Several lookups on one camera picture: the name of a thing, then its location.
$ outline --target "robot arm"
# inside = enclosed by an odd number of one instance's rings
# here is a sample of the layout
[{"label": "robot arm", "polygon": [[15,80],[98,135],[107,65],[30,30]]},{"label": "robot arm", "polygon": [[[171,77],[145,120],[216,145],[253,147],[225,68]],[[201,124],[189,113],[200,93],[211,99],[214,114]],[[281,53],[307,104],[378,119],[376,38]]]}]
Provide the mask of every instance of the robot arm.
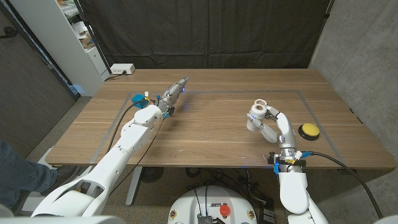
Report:
[{"label": "robot arm", "polygon": [[51,192],[33,212],[63,217],[99,215],[104,209],[111,188],[119,178],[130,157],[149,139],[154,121],[173,110],[188,77],[173,84],[156,105],[137,111],[126,123],[121,137],[112,149],[86,176],[65,184]]},{"label": "robot arm", "polygon": [[[253,107],[246,116],[266,140],[279,143],[280,154],[272,153],[269,162],[274,165],[275,172],[279,175],[280,201],[294,214],[289,215],[289,223],[328,223],[306,190],[307,176],[302,172],[302,161],[299,161],[302,153],[296,151],[295,133],[288,117],[272,106],[264,107],[264,116],[253,116],[256,114]],[[275,121],[279,135],[262,123],[264,118]]]}]

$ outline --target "table leg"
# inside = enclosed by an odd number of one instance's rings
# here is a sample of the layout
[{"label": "table leg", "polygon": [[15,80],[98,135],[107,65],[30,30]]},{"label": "table leg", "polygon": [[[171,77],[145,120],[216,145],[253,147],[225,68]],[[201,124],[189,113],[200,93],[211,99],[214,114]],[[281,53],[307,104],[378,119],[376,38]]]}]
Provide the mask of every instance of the table leg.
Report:
[{"label": "table leg", "polygon": [[127,193],[126,205],[131,206],[134,203],[134,198],[138,190],[138,185],[141,177],[142,167],[137,166],[132,172],[129,192]]}]

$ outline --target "box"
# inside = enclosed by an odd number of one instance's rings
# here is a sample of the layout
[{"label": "box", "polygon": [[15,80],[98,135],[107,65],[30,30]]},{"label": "box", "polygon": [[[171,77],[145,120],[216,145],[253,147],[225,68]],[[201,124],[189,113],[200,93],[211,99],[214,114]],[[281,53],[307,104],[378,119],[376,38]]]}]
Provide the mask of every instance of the box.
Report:
[{"label": "box", "polygon": [[86,38],[80,39],[82,46],[86,49],[90,49],[94,46],[94,41],[91,36],[88,34]]}]

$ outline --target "yellow push button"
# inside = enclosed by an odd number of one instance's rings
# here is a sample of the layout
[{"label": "yellow push button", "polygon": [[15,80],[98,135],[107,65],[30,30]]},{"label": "yellow push button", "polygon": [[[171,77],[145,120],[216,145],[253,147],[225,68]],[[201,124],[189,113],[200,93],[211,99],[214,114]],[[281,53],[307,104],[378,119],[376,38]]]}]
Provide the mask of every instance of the yellow push button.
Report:
[{"label": "yellow push button", "polygon": [[319,128],[313,124],[305,123],[298,128],[301,137],[309,141],[315,141],[319,138]]}]

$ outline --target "yellow button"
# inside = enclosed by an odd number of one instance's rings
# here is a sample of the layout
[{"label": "yellow button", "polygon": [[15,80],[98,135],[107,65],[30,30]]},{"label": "yellow button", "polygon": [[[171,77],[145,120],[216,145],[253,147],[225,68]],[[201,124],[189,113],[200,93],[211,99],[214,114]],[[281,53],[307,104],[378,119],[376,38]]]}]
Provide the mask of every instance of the yellow button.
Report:
[{"label": "yellow button", "polygon": [[305,123],[303,124],[303,132],[309,136],[317,136],[319,135],[319,128],[313,124]]}]

